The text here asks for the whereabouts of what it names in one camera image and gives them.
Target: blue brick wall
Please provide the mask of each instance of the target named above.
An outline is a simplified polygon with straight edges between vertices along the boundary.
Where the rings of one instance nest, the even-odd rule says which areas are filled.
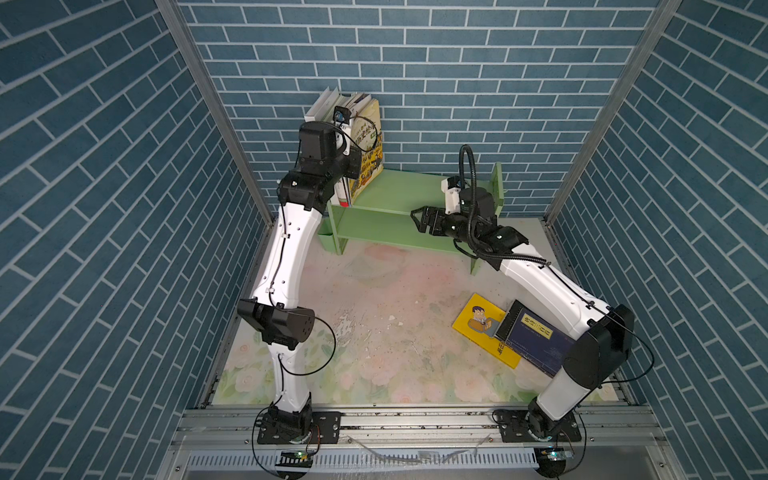
[[[540,217],[657,0],[182,0],[267,201],[325,87],[382,105],[385,166],[504,165],[507,215]]]
[[[0,3],[0,478],[153,475],[263,223],[152,0]]]
[[[768,466],[766,24],[768,2],[683,0],[556,222],[650,339],[633,389],[689,478]]]

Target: table surface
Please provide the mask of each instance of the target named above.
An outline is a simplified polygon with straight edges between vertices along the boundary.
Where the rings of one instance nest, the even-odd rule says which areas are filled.
[[[511,223],[542,256],[554,258],[536,219]],[[507,310],[521,300],[546,310],[514,280],[469,258],[351,240],[339,257],[313,239],[301,278],[300,305],[336,331],[331,363],[307,377],[313,404],[446,404],[528,402],[549,377],[524,359],[516,369],[491,357],[452,328],[473,293]],[[328,358],[333,341],[317,323],[306,341],[306,371]],[[217,405],[263,405],[274,395],[272,363],[260,334],[240,322],[214,396]],[[616,400],[610,385],[587,401]]]

